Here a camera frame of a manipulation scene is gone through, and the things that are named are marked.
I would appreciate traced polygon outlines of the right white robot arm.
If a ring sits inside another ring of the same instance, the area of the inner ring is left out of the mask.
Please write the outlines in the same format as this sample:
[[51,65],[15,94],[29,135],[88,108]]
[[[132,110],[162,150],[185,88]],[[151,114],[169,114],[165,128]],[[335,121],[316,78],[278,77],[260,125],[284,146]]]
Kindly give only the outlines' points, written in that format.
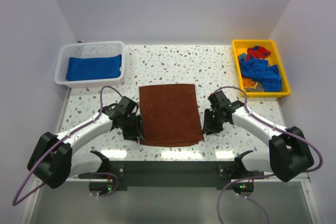
[[250,150],[237,155],[234,159],[236,176],[246,178],[252,172],[268,172],[288,182],[314,165],[309,145],[298,127],[274,124],[253,112],[246,101],[232,102],[223,91],[211,93],[208,100],[211,107],[204,111],[204,134],[220,133],[223,125],[230,123],[248,131],[268,147],[263,153]]

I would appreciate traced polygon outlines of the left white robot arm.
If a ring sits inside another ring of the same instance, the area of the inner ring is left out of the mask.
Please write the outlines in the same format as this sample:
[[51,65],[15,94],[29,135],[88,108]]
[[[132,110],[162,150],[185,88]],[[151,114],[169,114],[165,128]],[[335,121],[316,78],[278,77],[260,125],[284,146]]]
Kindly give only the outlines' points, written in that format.
[[143,140],[142,116],[137,114],[137,109],[135,101],[123,96],[118,103],[102,106],[76,127],[57,134],[43,134],[28,161],[28,170],[52,189],[75,175],[92,173],[97,178],[106,177],[111,164],[102,152],[91,150],[80,156],[75,153],[114,129],[120,129],[125,140]]

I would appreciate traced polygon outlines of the brown towel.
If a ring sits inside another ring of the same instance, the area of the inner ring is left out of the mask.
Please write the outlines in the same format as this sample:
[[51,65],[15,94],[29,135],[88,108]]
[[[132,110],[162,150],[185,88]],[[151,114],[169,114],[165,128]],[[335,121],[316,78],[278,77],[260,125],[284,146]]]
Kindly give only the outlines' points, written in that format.
[[204,140],[193,84],[139,87],[146,146],[186,147]]

